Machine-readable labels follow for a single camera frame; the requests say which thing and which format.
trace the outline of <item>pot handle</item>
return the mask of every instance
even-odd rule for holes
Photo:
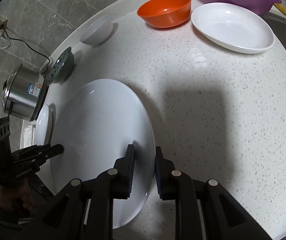
[[[3,90],[6,88],[6,86],[7,86],[7,80],[4,82]]]

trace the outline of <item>electrical outlet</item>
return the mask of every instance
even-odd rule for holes
[[[5,19],[4,17],[0,16],[0,25],[4,25],[4,28],[6,28],[7,25],[7,19]],[[4,35],[4,29],[0,29],[0,36]]]

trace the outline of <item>blue patterned bowl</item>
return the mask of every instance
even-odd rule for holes
[[[74,55],[72,48],[68,47],[54,63],[47,78],[47,84],[65,81],[72,73],[74,67]]]

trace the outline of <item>stainless steel pot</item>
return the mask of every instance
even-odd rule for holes
[[[20,65],[3,85],[4,113],[33,121],[38,117],[46,92],[46,79]]]

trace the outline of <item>small white plate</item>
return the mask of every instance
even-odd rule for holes
[[[273,31],[262,18],[234,4],[204,4],[194,10],[191,19],[208,39],[237,52],[260,53],[275,42]]]
[[[148,114],[129,87],[100,79],[80,88],[55,124],[51,144],[57,143],[64,146],[63,154],[51,158],[57,192],[74,178],[96,178],[125,156],[128,144],[134,144],[132,192],[127,200],[114,200],[113,228],[139,213],[153,182],[155,140]]]
[[[52,111],[44,104],[39,112],[35,127],[35,144],[46,145],[49,143],[52,130]]]

